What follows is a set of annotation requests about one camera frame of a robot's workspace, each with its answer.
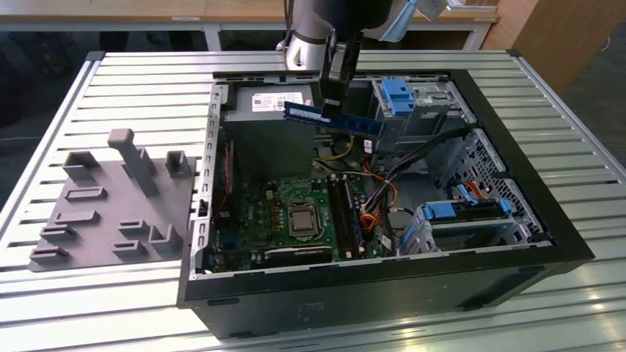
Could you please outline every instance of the cpu socket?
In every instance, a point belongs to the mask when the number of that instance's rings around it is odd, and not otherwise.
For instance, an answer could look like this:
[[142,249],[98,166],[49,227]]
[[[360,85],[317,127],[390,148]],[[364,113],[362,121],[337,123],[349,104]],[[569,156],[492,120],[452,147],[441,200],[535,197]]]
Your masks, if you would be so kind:
[[286,205],[288,232],[297,241],[320,237],[314,202],[290,202]]

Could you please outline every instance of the power supply label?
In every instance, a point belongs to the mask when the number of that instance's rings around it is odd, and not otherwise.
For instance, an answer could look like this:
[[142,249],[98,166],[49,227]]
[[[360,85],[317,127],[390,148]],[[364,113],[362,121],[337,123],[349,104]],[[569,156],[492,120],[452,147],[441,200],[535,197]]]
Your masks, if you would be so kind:
[[285,101],[302,104],[301,93],[257,93],[252,95],[252,112],[284,111]]

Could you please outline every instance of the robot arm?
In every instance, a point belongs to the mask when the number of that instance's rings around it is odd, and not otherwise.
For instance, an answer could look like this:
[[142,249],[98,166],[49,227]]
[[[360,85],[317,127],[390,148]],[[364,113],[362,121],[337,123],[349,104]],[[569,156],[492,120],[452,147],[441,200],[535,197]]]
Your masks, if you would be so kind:
[[321,115],[338,118],[346,87],[356,71],[362,36],[396,42],[415,10],[428,19],[444,9],[443,0],[292,0],[293,35],[286,68],[320,71]]

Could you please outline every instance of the orange wire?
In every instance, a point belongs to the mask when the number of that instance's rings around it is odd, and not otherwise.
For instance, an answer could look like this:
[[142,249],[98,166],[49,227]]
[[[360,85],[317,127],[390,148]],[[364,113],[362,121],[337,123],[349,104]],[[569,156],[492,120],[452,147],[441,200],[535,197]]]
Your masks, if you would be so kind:
[[476,195],[476,198],[480,199],[480,200],[484,200],[484,195],[481,194],[480,190],[477,189],[477,186],[473,182],[463,182],[463,185],[465,185],[471,191],[473,192],[473,194]]
[[365,213],[360,216],[360,224],[365,228],[366,232],[370,232],[376,226],[381,225],[378,217],[380,217],[380,202],[378,202],[377,210],[373,215],[370,215],[369,213]]

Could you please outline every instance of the metal workbench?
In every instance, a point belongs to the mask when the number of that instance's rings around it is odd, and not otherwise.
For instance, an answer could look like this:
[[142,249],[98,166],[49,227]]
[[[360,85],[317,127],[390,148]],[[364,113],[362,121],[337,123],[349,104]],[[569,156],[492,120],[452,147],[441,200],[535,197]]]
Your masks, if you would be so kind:
[[27,255],[59,194],[69,150],[98,160],[112,128],[153,158],[202,153],[212,72],[282,70],[273,52],[106,54],[82,65],[0,214],[0,350],[226,349],[588,351],[626,349],[626,173],[523,59],[501,51],[369,51],[358,68],[467,69],[596,259],[505,304],[217,341],[174,305],[178,261],[31,273]]

